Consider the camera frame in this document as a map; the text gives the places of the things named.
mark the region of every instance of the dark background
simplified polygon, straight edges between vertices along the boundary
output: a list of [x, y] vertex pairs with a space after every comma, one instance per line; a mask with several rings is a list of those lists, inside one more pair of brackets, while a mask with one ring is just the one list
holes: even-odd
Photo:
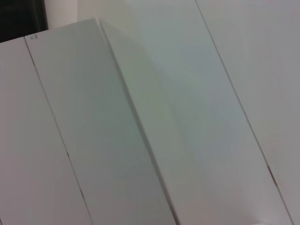
[[0, 0], [0, 42], [47, 29], [44, 0]]

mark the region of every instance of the white cabinet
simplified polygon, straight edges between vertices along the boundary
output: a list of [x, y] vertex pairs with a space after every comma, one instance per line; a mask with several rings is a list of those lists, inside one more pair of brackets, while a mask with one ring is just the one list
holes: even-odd
[[3, 225], [90, 225], [24, 38], [0, 44]]
[[173, 225], [94, 20], [26, 37], [95, 225]]
[[279, 190], [300, 224], [300, 1], [197, 0]]

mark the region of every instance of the small label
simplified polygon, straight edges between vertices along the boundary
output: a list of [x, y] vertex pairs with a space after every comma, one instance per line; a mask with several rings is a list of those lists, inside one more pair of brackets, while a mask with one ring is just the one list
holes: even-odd
[[37, 35], [37, 34], [34, 34], [34, 35], [31, 35], [31, 36], [30, 36], [30, 39], [31, 39], [31, 40], [35, 40], [35, 39], [37, 39], [37, 38], [38, 38], [38, 35]]

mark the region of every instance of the white surface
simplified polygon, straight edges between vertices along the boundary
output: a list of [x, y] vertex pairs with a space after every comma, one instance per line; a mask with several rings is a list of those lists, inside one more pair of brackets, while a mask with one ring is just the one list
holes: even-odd
[[94, 224], [173, 225], [96, 22], [26, 39]]
[[215, 224], [291, 224], [195, 2], [130, 4]]
[[78, 0], [78, 21], [102, 18], [135, 41], [142, 42], [131, 0]]
[[103, 22], [103, 25], [179, 221], [183, 225], [218, 224], [199, 180], [194, 155], [186, 150], [174, 112], [160, 84], [162, 72], [135, 41], [108, 23]]
[[77, 22], [78, 0], [45, 0], [49, 29]]
[[[199, 3], [289, 212], [298, 225], [300, 2], [266, 1], [238, 18], [230, 18], [228, 11], [236, 1], [226, 1], [226, 8], [219, 8], [214, 16], [211, 9], [217, 1], [199, 0]], [[242, 11], [252, 3], [244, 0]]]
[[24, 38], [0, 44], [3, 225], [89, 225], [87, 209]]

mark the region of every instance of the wardrobe door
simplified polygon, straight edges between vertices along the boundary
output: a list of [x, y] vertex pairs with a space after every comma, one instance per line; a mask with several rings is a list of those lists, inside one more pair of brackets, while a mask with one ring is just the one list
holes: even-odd
[[96, 22], [26, 40], [94, 225], [175, 224]]
[[287, 209], [300, 225], [300, 1], [197, 1]]
[[0, 44], [0, 219], [91, 224], [24, 38]]

